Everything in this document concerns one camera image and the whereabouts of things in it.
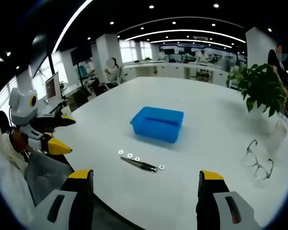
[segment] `white round table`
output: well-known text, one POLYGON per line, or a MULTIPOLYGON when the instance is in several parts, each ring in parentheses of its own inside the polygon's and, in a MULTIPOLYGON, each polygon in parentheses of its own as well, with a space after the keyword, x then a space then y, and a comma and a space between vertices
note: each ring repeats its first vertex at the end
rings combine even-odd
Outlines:
MULTIPOLYGON (((219 173, 230 191, 268 224, 288 194, 288 135, 274 157, 271 178, 257 182, 243 161, 248 144, 265 136, 247 119, 241 94, 193 80, 140 77, 73 112, 76 124, 55 137, 72 147, 74 170, 94 170, 95 194, 127 220, 146 230, 197 229, 195 207, 200 170, 219 173), (175 144, 136 136, 130 120, 144 107, 184 112, 175 144), (165 170, 140 170, 120 159, 132 153, 165 170)), ((278 115, 269 120, 275 122, 278 115)))

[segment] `robot eye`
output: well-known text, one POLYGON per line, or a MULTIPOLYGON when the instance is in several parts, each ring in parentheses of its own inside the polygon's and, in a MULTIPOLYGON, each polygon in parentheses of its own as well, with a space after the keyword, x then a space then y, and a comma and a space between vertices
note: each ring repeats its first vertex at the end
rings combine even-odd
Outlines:
POLYGON ((33 95, 30 100, 30 106, 33 107, 36 104, 36 96, 33 95))

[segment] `blue plastic box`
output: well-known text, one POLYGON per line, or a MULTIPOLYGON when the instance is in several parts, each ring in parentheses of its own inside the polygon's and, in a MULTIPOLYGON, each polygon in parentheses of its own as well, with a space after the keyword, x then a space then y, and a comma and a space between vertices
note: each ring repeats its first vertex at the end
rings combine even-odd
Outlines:
POLYGON ((183 120, 183 112, 144 107, 131 120, 134 132, 149 138, 175 143, 183 120))

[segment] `robotic arm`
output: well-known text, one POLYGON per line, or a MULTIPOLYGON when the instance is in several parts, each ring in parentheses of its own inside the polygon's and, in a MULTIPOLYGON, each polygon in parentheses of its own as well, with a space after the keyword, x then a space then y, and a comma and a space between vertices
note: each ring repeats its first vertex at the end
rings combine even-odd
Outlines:
POLYGON ((37 93, 35 90, 20 94, 13 88, 9 100, 12 122, 20 132, 28 138, 28 145, 36 150, 45 151, 51 155, 70 153, 72 149, 60 140, 50 136, 54 128, 75 124, 75 120, 67 116, 50 114, 38 116, 37 93))

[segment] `eyeglasses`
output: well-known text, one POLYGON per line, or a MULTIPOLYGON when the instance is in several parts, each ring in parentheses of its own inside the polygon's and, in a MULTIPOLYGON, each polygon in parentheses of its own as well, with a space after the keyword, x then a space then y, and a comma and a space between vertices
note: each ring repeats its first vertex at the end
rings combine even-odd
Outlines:
POLYGON ((255 177, 258 181, 263 181, 265 179, 269 179, 273 170, 274 161, 269 159, 272 162, 272 167, 270 173, 258 162, 256 155, 251 150, 251 145, 255 143, 257 145, 257 140, 253 140, 248 146, 245 154, 246 163, 250 167, 256 167, 255 177))

